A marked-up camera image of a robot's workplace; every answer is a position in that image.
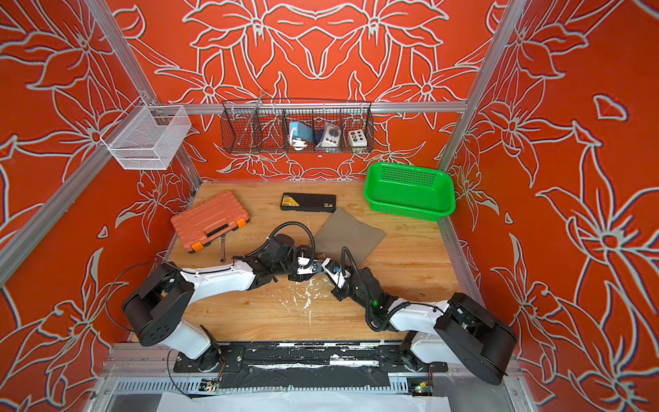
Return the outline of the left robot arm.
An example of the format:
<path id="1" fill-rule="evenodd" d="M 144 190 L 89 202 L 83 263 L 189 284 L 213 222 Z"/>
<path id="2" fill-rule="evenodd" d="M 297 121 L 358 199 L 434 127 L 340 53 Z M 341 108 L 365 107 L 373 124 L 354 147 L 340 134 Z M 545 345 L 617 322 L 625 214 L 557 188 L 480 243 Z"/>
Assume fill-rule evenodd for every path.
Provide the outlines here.
<path id="1" fill-rule="evenodd" d="M 311 265 L 309 254 L 299 253 L 293 239 L 283 234 L 232 264 L 190 269 L 164 262 L 125 300 L 122 312 L 142 346 L 165 345 L 198 370 L 209 372 L 222 363 L 221 348 L 207 328 L 184 320 L 188 306 L 212 296 L 260 288 Z"/>

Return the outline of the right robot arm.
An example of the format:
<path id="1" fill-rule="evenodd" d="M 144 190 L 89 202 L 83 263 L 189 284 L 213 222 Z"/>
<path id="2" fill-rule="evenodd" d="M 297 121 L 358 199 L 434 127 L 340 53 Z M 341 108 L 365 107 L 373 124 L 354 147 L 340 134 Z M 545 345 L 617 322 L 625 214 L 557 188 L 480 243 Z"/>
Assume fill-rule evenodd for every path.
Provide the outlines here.
<path id="1" fill-rule="evenodd" d="M 384 292 L 368 268 L 347 270 L 326 259 L 323 269 L 334 297 L 365 309 L 369 329 L 411 334 L 402 348 L 410 365 L 460 363 L 487 384 L 502 383 L 518 335 L 476 300 L 460 292 L 434 303 L 405 300 Z"/>

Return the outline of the khaki skirt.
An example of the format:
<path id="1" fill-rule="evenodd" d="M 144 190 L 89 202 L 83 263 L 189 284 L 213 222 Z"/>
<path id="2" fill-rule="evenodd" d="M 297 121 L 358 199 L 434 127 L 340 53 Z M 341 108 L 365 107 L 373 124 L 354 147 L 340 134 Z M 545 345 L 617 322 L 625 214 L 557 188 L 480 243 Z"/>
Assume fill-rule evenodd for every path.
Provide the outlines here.
<path id="1" fill-rule="evenodd" d="M 362 223 L 343 209 L 336 209 L 314 236 L 315 250 L 316 254 L 339 262 L 343 247 L 347 247 L 356 264 L 362 266 L 384 237 L 384 231 Z"/>

